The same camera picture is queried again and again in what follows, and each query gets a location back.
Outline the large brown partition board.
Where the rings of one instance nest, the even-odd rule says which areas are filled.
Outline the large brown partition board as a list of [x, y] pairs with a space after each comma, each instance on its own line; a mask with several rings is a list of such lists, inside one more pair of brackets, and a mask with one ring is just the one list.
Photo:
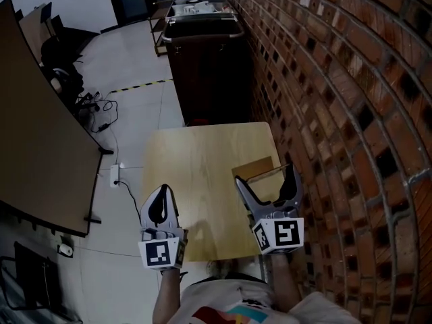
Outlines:
[[0, 2], [0, 209], [85, 237], [104, 149], [44, 77], [12, 0]]

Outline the person's white printed shirt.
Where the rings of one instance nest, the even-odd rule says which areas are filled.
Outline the person's white printed shirt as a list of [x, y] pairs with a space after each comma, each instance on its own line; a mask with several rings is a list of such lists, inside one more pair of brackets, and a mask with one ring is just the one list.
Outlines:
[[360, 324], [350, 312], [313, 292], [288, 312], [277, 310], [265, 283], [220, 279], [195, 283], [182, 293], [168, 324]]

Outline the black office chair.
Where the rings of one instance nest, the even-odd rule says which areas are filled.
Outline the black office chair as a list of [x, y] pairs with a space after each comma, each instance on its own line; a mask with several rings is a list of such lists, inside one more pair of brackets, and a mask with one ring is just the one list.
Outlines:
[[55, 36], [42, 44], [40, 52], [41, 70], [48, 81], [58, 81], [59, 88], [55, 91], [70, 112], [78, 116], [83, 109], [99, 111], [100, 107], [92, 103], [94, 97], [90, 93], [80, 96], [84, 92], [84, 81], [74, 65], [76, 56], [65, 49]]

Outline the small brown partition board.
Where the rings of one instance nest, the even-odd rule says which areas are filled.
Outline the small brown partition board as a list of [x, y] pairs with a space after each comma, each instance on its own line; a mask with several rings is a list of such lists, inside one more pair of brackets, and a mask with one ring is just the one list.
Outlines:
[[43, 43], [55, 35], [52, 30], [51, 18], [48, 18], [47, 22], [41, 22], [42, 11], [46, 6], [46, 3], [42, 3], [19, 21], [23, 35], [38, 63], [42, 62], [41, 47]]

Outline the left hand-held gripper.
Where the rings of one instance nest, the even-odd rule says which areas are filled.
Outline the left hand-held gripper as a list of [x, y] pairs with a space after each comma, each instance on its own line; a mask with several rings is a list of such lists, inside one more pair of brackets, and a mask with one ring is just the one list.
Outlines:
[[181, 269], [188, 230], [179, 227], [172, 189], [163, 184], [145, 200], [140, 211], [142, 241], [138, 243], [146, 269]]

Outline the metal frame trolley cart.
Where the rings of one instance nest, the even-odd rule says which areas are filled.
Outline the metal frame trolley cart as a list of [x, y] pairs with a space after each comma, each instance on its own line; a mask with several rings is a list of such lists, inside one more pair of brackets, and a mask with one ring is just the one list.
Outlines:
[[[215, 13], [175, 16], [173, 5], [191, 3], [192, 1], [208, 1], [217, 10]], [[148, 19], [155, 46], [159, 57], [167, 54], [166, 44], [171, 40], [172, 26], [181, 23], [204, 23], [217, 20], [237, 20], [237, 12], [227, 0], [166, 0], [154, 3], [157, 10]]]

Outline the black metal frame chair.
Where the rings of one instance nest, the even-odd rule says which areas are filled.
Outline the black metal frame chair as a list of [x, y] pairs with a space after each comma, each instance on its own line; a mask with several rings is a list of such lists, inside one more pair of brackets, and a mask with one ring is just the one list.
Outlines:
[[0, 256], [0, 306], [24, 324], [84, 324], [63, 303], [59, 270], [50, 258], [19, 242]]

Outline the grey metal table leg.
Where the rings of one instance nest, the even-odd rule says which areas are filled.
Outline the grey metal table leg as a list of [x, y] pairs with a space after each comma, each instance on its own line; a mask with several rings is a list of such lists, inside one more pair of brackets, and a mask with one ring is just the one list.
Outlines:
[[272, 287], [273, 279], [271, 257], [269, 255], [259, 255], [259, 267], [261, 272], [261, 279]]

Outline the person's left forearm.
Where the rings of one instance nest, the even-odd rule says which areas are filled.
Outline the person's left forearm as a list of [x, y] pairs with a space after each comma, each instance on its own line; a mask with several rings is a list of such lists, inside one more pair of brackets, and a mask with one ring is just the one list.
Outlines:
[[180, 308], [180, 270], [162, 273], [159, 294], [153, 310], [153, 324], [168, 324]]

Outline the dark brown service cart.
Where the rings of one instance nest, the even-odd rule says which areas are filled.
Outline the dark brown service cart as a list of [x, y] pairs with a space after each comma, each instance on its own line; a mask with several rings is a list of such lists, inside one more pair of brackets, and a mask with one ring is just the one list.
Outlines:
[[169, 22], [162, 37], [186, 126], [248, 121], [250, 61], [236, 17]]

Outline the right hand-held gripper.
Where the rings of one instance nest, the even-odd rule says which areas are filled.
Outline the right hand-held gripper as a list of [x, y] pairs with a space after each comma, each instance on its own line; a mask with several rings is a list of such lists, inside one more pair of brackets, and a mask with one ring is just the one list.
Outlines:
[[240, 176], [235, 177], [237, 191], [254, 219], [252, 234], [261, 254], [289, 254], [304, 246], [304, 219], [298, 210], [303, 199], [301, 176], [293, 163], [284, 169], [279, 198], [273, 203], [278, 211], [271, 212], [271, 201], [263, 202]]

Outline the white container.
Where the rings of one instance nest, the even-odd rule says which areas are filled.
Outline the white container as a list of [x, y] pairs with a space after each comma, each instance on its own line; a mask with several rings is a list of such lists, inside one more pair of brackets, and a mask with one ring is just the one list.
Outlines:
[[214, 5], [208, 1], [192, 1], [191, 3], [173, 5], [174, 15], [192, 15], [192, 14], [211, 14], [217, 10]]

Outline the person's right forearm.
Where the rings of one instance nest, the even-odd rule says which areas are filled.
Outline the person's right forearm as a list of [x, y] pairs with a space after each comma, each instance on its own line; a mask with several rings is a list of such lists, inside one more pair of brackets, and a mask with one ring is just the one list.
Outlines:
[[285, 254], [271, 256], [271, 275], [275, 305], [279, 311], [288, 313], [302, 300], [302, 297]]

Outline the person's shoe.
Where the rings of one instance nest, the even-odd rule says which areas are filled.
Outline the person's shoe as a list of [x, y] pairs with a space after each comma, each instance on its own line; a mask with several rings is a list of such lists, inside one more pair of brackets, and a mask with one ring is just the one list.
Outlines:
[[236, 271], [237, 266], [236, 259], [209, 261], [207, 275], [216, 279], [225, 279], [229, 273]]

